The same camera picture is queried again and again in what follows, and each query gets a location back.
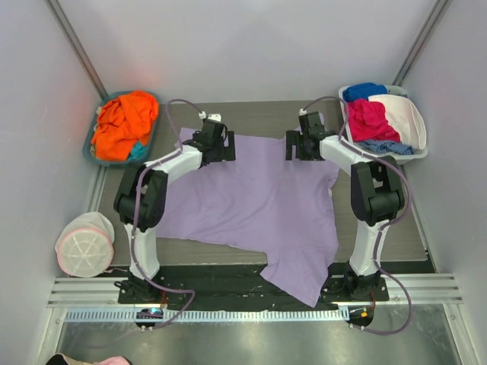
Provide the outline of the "lavender t-shirt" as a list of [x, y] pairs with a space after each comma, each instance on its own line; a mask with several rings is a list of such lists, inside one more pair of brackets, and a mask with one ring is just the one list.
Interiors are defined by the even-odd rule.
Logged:
[[331, 190], [339, 168], [285, 159], [285, 141], [238, 135], [236, 158], [171, 183], [157, 235], [262, 252], [262, 277], [316, 306], [339, 248]]

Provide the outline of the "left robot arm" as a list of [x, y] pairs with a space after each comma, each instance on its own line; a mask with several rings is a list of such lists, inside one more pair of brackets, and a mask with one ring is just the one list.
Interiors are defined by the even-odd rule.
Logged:
[[131, 163], [123, 174], [113, 207], [129, 238], [128, 277], [116, 282], [126, 302], [132, 297], [154, 303], [161, 297], [156, 228], [164, 215], [169, 185], [210, 163], [236, 159], [234, 132], [221, 121], [221, 115], [200, 116], [201, 129], [181, 147], [157, 160]]

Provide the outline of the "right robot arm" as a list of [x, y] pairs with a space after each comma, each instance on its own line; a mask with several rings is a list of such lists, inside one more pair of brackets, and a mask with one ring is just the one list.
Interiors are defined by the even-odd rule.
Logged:
[[286, 132], [285, 159], [329, 160], [350, 177], [350, 204], [358, 229], [343, 289], [350, 299], [361, 300], [380, 286], [384, 240], [406, 203], [404, 175], [393, 157], [366, 154], [327, 131], [318, 112], [302, 109], [298, 121], [298, 131]]

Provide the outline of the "pink t-shirt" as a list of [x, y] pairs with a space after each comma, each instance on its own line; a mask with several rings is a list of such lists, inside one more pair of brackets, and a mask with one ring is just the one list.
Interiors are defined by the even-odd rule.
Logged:
[[348, 126], [353, 141], [366, 140], [400, 142], [399, 133], [389, 125], [385, 106], [380, 102], [358, 99], [347, 104]]

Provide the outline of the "blue t-shirt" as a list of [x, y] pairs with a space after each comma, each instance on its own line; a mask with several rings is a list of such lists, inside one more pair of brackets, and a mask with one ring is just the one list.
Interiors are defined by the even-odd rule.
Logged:
[[350, 103], [359, 99], [367, 100], [370, 96], [379, 94], [387, 94], [387, 88], [384, 85], [362, 83], [347, 87], [342, 93], [342, 98]]

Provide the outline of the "teal t-shirt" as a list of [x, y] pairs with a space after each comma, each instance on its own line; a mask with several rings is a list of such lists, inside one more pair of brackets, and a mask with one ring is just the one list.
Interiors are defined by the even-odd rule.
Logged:
[[145, 160], [148, 155], [148, 147], [137, 141], [129, 152], [127, 161]]

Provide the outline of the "blue checked shirt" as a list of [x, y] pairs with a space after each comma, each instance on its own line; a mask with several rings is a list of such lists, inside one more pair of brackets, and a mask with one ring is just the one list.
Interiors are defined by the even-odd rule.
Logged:
[[358, 145], [361, 148], [372, 151], [376, 154], [394, 153], [398, 155], [409, 156], [415, 153], [412, 146], [391, 140], [369, 139], [365, 141], [360, 141]]

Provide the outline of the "orange t-shirt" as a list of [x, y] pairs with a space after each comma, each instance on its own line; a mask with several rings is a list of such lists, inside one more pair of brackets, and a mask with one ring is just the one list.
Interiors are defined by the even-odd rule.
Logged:
[[126, 162], [137, 141], [148, 146], [158, 116], [158, 100], [142, 90], [107, 101], [97, 114], [91, 138], [94, 156], [103, 161]]

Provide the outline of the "grey laundry basket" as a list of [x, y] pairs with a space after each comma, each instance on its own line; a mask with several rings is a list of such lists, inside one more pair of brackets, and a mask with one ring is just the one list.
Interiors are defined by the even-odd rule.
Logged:
[[[397, 96], [402, 96], [402, 97], [408, 98], [407, 92], [403, 88], [401, 88], [399, 86], [394, 86], [394, 85], [384, 85], [384, 86], [387, 88], [387, 94], [392, 94], [392, 95], [397, 95]], [[347, 87], [350, 87], [350, 86], [343, 86], [339, 89], [339, 97], [340, 98], [342, 98], [342, 93]], [[372, 151], [361, 148], [358, 145], [358, 142], [353, 141], [348, 123], [346, 124], [344, 135], [345, 135], [345, 138], [348, 140], [348, 143], [354, 145], [354, 147], [359, 149], [362, 153], [368, 154], [368, 155], [374, 155], [375, 157], [379, 157], [379, 158], [391, 156], [396, 160], [396, 162], [398, 164], [405, 164], [411, 160], [422, 159], [423, 157], [426, 157], [428, 154], [428, 146], [424, 150], [415, 150], [414, 149], [415, 153], [413, 155], [409, 155], [409, 156], [403, 156], [403, 155], [398, 155], [398, 154], [394, 154], [394, 153], [376, 154]]]

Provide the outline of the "white t-shirt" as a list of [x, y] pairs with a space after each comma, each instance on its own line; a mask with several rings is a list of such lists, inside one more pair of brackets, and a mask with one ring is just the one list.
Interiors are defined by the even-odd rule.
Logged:
[[415, 104], [408, 98], [380, 94], [368, 98], [371, 102], [382, 103], [389, 125], [398, 132], [400, 141], [415, 150], [427, 147], [427, 132], [424, 120]]

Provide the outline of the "teal laundry basket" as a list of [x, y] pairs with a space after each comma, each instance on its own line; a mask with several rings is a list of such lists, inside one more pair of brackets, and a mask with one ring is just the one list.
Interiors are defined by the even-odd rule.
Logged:
[[158, 97], [148, 91], [108, 95], [94, 112], [82, 154], [91, 163], [105, 167], [146, 161], [160, 111]]

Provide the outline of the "white mesh hamper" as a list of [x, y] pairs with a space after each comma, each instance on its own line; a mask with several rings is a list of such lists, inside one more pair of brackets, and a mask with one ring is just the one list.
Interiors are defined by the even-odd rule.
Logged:
[[104, 273], [113, 256], [115, 232], [100, 212], [80, 215], [70, 222], [55, 244], [59, 267], [69, 276], [94, 278]]

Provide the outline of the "pink cloth at bottom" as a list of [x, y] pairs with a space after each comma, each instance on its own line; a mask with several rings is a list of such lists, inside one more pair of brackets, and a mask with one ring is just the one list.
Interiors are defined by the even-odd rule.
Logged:
[[132, 365], [132, 361], [124, 356], [108, 357], [102, 360], [82, 360], [56, 353], [45, 361], [45, 365]]

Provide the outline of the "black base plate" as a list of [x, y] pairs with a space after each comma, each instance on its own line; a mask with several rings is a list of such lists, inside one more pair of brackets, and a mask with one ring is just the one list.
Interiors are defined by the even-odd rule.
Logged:
[[129, 275], [116, 282], [119, 301], [134, 303], [161, 300], [176, 309], [196, 292], [191, 309], [221, 306], [236, 310], [319, 308], [339, 301], [385, 302], [387, 285], [380, 273], [357, 277], [350, 265], [333, 263], [323, 275], [312, 278], [302, 268], [270, 275], [265, 265], [180, 265], [159, 268], [150, 281]]

